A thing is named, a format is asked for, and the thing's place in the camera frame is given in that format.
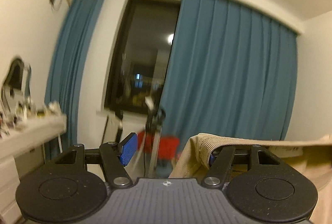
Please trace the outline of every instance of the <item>white desk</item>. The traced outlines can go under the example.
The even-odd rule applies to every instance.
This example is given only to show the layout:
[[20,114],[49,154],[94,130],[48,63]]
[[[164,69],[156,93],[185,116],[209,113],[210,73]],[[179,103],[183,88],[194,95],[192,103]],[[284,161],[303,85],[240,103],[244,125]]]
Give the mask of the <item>white desk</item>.
[[22,131],[10,130],[10,136],[0,139],[0,220],[14,224],[21,212],[15,201],[19,185],[14,157],[50,141],[66,132],[67,117],[48,116],[29,119]]

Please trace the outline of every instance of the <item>blue curtain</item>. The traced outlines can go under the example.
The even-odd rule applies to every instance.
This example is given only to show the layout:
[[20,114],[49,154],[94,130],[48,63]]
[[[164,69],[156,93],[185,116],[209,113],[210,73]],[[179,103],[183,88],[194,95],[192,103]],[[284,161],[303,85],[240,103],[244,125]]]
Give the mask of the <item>blue curtain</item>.
[[[77,143],[77,114],[84,64],[104,0],[73,0],[62,25],[46,86],[45,103],[58,101],[67,114],[67,133],[61,136],[65,150]],[[59,153],[57,139],[45,144],[47,159]]]
[[296,34],[231,0],[181,0],[162,133],[283,140],[297,78]]

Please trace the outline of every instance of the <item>metal screw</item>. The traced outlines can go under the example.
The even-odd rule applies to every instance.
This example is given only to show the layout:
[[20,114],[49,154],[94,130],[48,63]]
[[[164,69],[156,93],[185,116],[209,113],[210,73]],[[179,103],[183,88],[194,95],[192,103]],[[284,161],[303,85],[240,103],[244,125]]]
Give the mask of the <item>metal screw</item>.
[[220,180],[217,177],[206,177],[204,179],[204,182],[207,185],[218,185],[218,184],[220,184]]
[[129,179],[127,177],[117,177],[113,180],[116,185],[127,185],[129,184]]

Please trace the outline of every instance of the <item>blue gripper pad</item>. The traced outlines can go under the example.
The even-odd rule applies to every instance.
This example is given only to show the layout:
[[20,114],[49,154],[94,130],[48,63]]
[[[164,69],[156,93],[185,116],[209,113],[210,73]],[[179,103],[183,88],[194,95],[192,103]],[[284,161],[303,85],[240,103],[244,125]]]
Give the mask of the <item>blue gripper pad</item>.
[[211,167],[213,162],[215,162],[215,157],[211,154],[210,157],[209,157],[209,166]]
[[137,134],[134,134],[129,141],[122,147],[122,154],[119,157],[122,165],[127,166],[132,156],[135,154],[138,146]]

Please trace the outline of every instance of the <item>window frame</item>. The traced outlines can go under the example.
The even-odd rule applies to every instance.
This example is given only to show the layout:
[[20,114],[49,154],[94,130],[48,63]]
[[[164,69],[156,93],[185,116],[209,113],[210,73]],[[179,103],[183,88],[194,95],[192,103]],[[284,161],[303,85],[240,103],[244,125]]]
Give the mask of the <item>window frame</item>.
[[118,83],[119,83],[121,66],[122,66],[122,62],[123,62],[123,53],[125,52],[125,49],[126,49],[129,29],[132,24],[133,16],[135,13],[135,7],[137,4],[139,4],[141,2],[147,3],[148,1],[151,4],[158,4],[158,5],[162,5],[162,4],[178,5],[179,11],[180,11],[181,2],[178,0],[128,0],[127,1],[122,19],[120,21],[120,27],[117,32],[117,39],[115,41],[109,76],[107,78],[104,109],[111,110],[111,111],[122,110],[122,111],[143,114],[143,115],[148,114],[147,108],[136,107],[134,105],[125,105],[125,104],[116,103],[116,93],[117,93],[117,87],[118,87]]

